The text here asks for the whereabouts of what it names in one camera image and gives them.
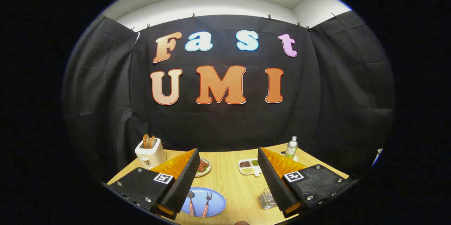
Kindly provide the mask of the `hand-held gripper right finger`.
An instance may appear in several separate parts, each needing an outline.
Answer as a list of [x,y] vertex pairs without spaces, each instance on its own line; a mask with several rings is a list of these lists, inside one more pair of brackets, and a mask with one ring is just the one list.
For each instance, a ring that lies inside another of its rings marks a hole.
[[258,164],[285,218],[325,206],[352,183],[324,165],[307,167],[267,148],[258,148]]

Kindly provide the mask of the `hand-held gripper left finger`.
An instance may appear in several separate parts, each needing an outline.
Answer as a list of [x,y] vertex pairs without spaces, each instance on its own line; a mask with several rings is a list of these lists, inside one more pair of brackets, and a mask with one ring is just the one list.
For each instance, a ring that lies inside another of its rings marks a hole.
[[153,169],[137,167],[109,187],[147,212],[174,220],[184,205],[199,165],[199,151],[194,148]]

